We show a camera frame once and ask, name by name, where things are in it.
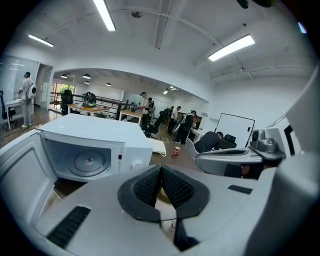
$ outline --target person in white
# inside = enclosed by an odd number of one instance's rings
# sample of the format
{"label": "person in white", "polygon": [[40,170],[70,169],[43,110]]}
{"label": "person in white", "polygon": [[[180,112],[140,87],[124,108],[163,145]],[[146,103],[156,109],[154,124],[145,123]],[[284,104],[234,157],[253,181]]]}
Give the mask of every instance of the person in white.
{"label": "person in white", "polygon": [[175,127],[176,125],[176,120],[178,118],[178,111],[181,109],[180,106],[178,106],[177,108],[175,108],[173,111],[172,111],[172,114],[171,114],[171,118],[170,118],[170,123],[169,123],[169,126],[168,126],[168,133],[172,134],[172,129]]}
{"label": "person in white", "polygon": [[22,85],[19,90],[19,94],[21,95],[21,107],[22,107],[22,115],[23,115],[23,125],[22,128],[26,128],[32,123],[32,99],[28,98],[27,92],[30,86],[34,83],[30,78],[30,72],[26,72],[24,75],[24,80],[22,81]]}

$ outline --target floor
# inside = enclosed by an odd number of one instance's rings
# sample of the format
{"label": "floor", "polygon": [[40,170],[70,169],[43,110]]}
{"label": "floor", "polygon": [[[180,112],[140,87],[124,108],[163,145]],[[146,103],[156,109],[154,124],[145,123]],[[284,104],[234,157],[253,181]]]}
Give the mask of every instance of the floor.
{"label": "floor", "polygon": [[11,130],[8,129],[6,131],[5,129],[0,129],[0,149],[22,134],[25,134],[26,132],[34,129],[35,127],[44,125],[54,119],[61,117],[61,114],[59,113],[47,111],[46,109],[40,108],[36,105],[34,105],[33,111],[33,124],[29,128],[23,129],[21,126],[24,124],[24,120],[23,118],[19,118],[17,119],[16,126],[14,124],[11,124]]}

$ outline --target black vent slot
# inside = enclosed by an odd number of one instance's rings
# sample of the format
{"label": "black vent slot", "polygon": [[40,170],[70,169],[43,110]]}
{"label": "black vent slot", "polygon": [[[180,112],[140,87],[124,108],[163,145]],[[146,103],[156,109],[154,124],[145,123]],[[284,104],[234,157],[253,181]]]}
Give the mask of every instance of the black vent slot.
{"label": "black vent slot", "polygon": [[91,210],[76,206],[48,235],[47,238],[57,246],[65,248],[84,222]]}
{"label": "black vent slot", "polygon": [[164,168],[162,169],[162,179],[163,189],[175,209],[189,201],[195,194],[192,185]]}
{"label": "black vent slot", "polygon": [[250,195],[252,192],[252,188],[237,186],[237,185],[230,185],[228,187],[228,189],[233,190],[233,191],[237,191],[240,193],[248,194],[248,195]]}
{"label": "black vent slot", "polygon": [[229,150],[224,152],[214,152],[212,155],[240,155],[246,152],[245,150]]}

